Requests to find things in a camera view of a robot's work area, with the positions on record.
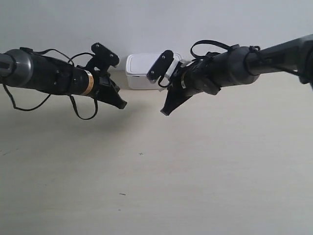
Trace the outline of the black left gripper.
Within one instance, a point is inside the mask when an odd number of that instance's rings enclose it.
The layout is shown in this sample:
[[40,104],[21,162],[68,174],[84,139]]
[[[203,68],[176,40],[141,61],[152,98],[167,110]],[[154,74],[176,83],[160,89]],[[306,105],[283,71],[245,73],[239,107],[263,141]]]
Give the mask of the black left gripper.
[[119,95],[120,88],[111,80],[110,76],[107,73],[101,76],[100,71],[95,71],[93,75],[94,86],[91,97],[118,109],[124,109],[127,102]]

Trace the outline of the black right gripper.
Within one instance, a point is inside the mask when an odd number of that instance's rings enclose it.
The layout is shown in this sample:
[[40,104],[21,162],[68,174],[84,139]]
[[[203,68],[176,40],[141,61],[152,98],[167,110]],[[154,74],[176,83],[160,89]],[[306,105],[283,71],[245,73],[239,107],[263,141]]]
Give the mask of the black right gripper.
[[173,72],[170,82],[164,106],[160,110],[165,116],[169,116],[176,108],[196,94],[195,82],[190,70]]

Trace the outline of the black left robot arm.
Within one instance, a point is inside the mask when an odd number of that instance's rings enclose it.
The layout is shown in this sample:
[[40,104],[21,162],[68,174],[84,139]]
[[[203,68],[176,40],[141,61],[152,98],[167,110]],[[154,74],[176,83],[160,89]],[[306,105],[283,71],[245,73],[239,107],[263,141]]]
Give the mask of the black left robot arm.
[[11,49],[0,55],[0,82],[5,88],[33,89],[49,95],[67,95],[74,109],[74,95],[88,96],[124,109],[127,102],[120,88],[111,80],[109,67],[119,64],[119,57],[100,43],[91,46],[91,59],[85,66],[46,56],[46,51],[30,48]]

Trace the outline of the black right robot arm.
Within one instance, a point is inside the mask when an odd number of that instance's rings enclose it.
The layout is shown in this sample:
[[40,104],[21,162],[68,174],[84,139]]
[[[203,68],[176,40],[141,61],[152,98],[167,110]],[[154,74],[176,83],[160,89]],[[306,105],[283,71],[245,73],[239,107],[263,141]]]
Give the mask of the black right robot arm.
[[313,83],[313,36],[307,35],[272,47],[231,46],[224,53],[207,53],[179,67],[171,77],[161,112],[168,116],[199,93],[216,95],[221,88],[250,85],[261,74],[286,72],[302,84]]

